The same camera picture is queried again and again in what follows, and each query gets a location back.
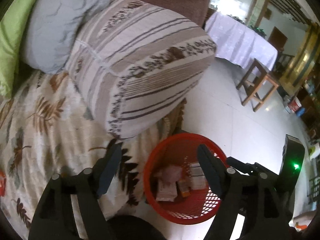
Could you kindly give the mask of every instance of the wooden chair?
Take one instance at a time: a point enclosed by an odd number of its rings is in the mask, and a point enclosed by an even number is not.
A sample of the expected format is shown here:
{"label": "wooden chair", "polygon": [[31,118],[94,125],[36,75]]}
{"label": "wooden chair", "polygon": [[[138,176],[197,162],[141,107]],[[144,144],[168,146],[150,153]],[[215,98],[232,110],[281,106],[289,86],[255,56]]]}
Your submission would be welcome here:
{"label": "wooden chair", "polygon": [[[247,79],[255,67],[257,67],[257,69],[259,70],[260,76],[256,77],[254,81],[251,82]],[[269,90],[269,92],[262,99],[260,99],[258,95],[258,90],[264,84],[265,81],[270,82],[273,86]],[[243,86],[245,89],[245,92],[247,93],[247,97],[244,99],[244,101],[241,102],[243,106],[245,106],[251,99],[255,99],[256,101],[258,101],[258,104],[253,108],[253,111],[255,112],[264,104],[264,102],[273,94],[273,92],[276,91],[279,85],[280,85],[279,82],[269,72],[269,70],[265,66],[263,66],[258,60],[254,59],[249,70],[243,76],[242,80],[240,81],[240,83],[237,85],[236,88],[239,90],[240,87]]]}
{"label": "wooden chair", "polygon": [[314,177],[309,180],[310,194],[308,195],[309,204],[320,201],[320,177]]}

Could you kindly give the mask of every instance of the wooden stool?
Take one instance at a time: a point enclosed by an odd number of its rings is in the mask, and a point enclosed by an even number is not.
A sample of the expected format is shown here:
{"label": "wooden stool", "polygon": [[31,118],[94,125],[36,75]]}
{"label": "wooden stool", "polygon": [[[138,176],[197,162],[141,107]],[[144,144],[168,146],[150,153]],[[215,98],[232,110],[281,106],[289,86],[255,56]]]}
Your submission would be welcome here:
{"label": "wooden stool", "polygon": [[[250,82],[247,79],[255,67],[258,68],[261,74],[260,76],[256,77],[253,82]],[[270,91],[263,97],[263,99],[260,99],[258,95],[258,90],[265,81],[269,81],[273,86],[270,89]],[[269,73],[269,70],[265,66],[263,66],[258,60],[254,59],[249,70],[243,76],[242,80],[240,81],[240,83],[237,85],[236,88],[239,90],[240,87],[243,86],[245,89],[245,92],[247,93],[247,97],[245,98],[244,101],[241,102],[243,106],[245,106],[252,98],[259,102],[253,108],[253,111],[255,112],[264,104],[264,102],[273,94],[273,92],[276,91],[279,85],[280,85],[279,82],[276,80],[276,78],[272,76],[271,73]]]}

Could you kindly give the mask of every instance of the red box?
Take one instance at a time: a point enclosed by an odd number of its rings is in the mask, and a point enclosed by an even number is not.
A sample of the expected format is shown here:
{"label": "red box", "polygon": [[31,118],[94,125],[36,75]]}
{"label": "red box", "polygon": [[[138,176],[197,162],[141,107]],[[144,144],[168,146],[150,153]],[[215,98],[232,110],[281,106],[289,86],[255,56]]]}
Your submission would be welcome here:
{"label": "red box", "polygon": [[5,193],[5,182],[6,182],[6,177],[5,174],[0,171],[0,196],[3,197]]}
{"label": "red box", "polygon": [[296,112],[300,107],[301,107],[301,103],[299,101],[299,99],[297,99],[296,97],[288,104],[288,107],[290,110],[292,110],[293,112]]}

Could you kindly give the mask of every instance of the white tablecloth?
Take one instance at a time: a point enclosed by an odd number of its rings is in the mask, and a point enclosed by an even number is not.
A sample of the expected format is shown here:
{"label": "white tablecloth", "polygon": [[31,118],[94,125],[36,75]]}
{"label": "white tablecloth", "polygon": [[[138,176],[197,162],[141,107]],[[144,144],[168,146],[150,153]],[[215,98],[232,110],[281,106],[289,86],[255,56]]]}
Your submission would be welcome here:
{"label": "white tablecloth", "polygon": [[249,67],[256,58],[269,70],[278,51],[250,28],[220,12],[206,22],[205,31],[217,44],[216,57],[225,58],[242,68]]}

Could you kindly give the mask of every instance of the clutter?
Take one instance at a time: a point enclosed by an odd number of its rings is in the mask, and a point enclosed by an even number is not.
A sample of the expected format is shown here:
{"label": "clutter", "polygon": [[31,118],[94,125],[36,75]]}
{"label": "clutter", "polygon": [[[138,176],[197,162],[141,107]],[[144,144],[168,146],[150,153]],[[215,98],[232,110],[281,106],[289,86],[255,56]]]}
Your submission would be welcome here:
{"label": "clutter", "polygon": [[205,189],[205,176],[193,176],[190,178],[190,187],[192,190]]}
{"label": "clutter", "polygon": [[[220,199],[211,192],[207,181],[203,190],[190,188],[190,163],[198,162],[197,149],[201,144],[205,144],[212,155],[218,156],[226,163],[225,154],[214,142],[192,133],[179,133],[163,140],[152,151],[146,163],[143,185],[147,201],[160,216],[171,222],[181,225],[202,223],[212,218],[219,208]],[[187,183],[190,196],[183,197],[181,192],[184,190],[179,189],[174,202],[157,201],[158,178],[155,178],[155,174],[171,164],[182,167],[182,179]]]}
{"label": "clutter", "polygon": [[294,97],[292,99],[292,101],[288,104],[288,108],[292,111],[292,112],[296,112],[299,108],[301,107],[301,103],[299,101],[299,99],[297,99],[297,97]]}
{"label": "clutter", "polygon": [[176,183],[165,183],[161,179],[158,180],[157,201],[173,202],[178,196]]}
{"label": "clutter", "polygon": [[297,117],[301,117],[305,113],[305,111],[306,109],[304,107],[300,107],[296,112]]}
{"label": "clutter", "polygon": [[314,144],[309,148],[309,158],[310,160],[318,157],[320,155],[320,145],[319,143]]}
{"label": "clutter", "polygon": [[5,183],[6,183],[5,174],[0,170],[0,197],[3,197],[3,196],[4,196],[4,193],[5,193]]}
{"label": "clutter", "polygon": [[175,183],[182,177],[182,168],[171,164],[157,172],[155,177],[161,179],[165,183]]}
{"label": "clutter", "polygon": [[178,181],[178,188],[181,192],[182,197],[189,197],[191,195],[189,191],[188,183],[185,179],[180,179]]}

